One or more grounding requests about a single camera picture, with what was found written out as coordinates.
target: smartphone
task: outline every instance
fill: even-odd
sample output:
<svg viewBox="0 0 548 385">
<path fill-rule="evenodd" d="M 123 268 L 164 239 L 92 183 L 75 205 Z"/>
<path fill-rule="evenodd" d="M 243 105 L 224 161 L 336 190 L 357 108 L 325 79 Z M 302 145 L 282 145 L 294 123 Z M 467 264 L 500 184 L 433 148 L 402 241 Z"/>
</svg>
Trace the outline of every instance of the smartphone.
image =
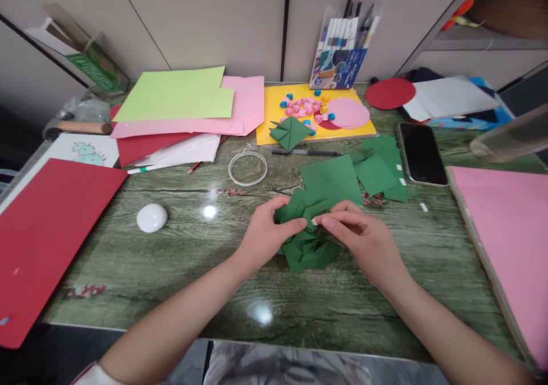
<svg viewBox="0 0 548 385">
<path fill-rule="evenodd" d="M 427 125 L 400 123 L 396 131 L 409 180 L 416 184 L 446 186 L 447 175 L 432 129 Z"/>
</svg>

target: white mouse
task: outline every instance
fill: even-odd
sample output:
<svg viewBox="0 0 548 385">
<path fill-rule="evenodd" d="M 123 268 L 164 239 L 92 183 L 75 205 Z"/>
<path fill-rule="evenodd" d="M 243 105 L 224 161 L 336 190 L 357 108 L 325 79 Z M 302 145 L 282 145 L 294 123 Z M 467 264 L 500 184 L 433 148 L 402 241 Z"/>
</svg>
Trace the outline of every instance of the white mouse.
<svg viewBox="0 0 548 385">
<path fill-rule="evenodd" d="M 137 214 L 137 225 L 146 233 L 158 231 L 166 224 L 166 221 L 166 209 L 156 203 L 145 205 Z"/>
</svg>

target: table surface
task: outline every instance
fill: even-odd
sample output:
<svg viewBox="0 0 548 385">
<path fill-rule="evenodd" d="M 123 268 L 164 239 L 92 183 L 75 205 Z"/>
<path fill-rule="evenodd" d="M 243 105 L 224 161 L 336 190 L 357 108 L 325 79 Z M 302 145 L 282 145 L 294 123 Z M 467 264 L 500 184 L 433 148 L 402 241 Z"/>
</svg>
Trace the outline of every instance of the table surface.
<svg viewBox="0 0 548 385">
<path fill-rule="evenodd" d="M 363 99 L 367 84 L 355 88 Z M 123 99 L 119 96 L 109 102 L 115 105 Z M 394 126 L 403 121 L 394 111 L 370 110 L 379 133 L 394 135 Z M 446 165 L 546 172 L 534 155 L 503 164 L 477 159 L 469 143 L 481 132 L 443 128 L 434 132 Z M 343 139 L 300 147 L 348 152 L 360 149 L 361 143 L 362 139 Z M 48 146 L 41 146 L 25 170 Z M 222 262 L 238 247 L 253 210 L 302 187 L 300 167 L 324 159 L 272 155 L 270 149 L 257 146 L 253 132 L 231 137 L 220 146 L 214 163 L 203 163 L 191 175 L 187 164 L 130 176 L 88 236 L 42 319 L 127 329 Z M 267 159 L 268 176 L 241 194 L 233 193 L 238 187 L 228 176 L 228 163 L 244 150 Z M 472 329 L 522 360 L 450 189 L 408 184 L 408 193 L 407 204 L 367 205 L 364 211 L 388 224 L 420 285 Z M 139 209 L 151 202 L 165 206 L 169 220 L 159 232 L 145 234 L 135 219 Z M 423 212 L 421 202 L 428 212 Z M 106 290 L 89 298 L 67 297 L 71 287 L 89 282 L 105 285 Z M 265 313 L 272 314 L 270 321 Z M 234 295 L 202 336 L 430 360 L 396 312 L 362 276 L 347 250 L 325 270 L 300 274 L 292 274 L 285 258 L 276 256 Z"/>
</svg>

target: wooden hammer handle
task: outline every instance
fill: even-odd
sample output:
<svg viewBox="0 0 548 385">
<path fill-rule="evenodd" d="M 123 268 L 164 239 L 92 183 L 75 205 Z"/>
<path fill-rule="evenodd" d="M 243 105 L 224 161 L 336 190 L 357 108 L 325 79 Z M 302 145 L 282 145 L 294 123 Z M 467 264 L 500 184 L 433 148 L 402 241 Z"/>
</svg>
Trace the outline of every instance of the wooden hammer handle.
<svg viewBox="0 0 548 385">
<path fill-rule="evenodd" d="M 61 131 L 81 132 L 87 134 L 110 134 L 112 125 L 107 123 L 90 123 L 86 121 L 60 121 L 57 126 Z"/>
</svg>

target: sleeve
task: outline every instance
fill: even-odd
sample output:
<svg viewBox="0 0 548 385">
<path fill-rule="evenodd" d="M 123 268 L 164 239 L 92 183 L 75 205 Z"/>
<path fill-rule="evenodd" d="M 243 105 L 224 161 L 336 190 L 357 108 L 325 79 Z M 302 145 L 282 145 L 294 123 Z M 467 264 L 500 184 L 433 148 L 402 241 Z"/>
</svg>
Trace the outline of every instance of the sleeve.
<svg viewBox="0 0 548 385">
<path fill-rule="evenodd" d="M 97 362 L 89 365 L 70 385 L 124 385 L 112 379 Z"/>
</svg>

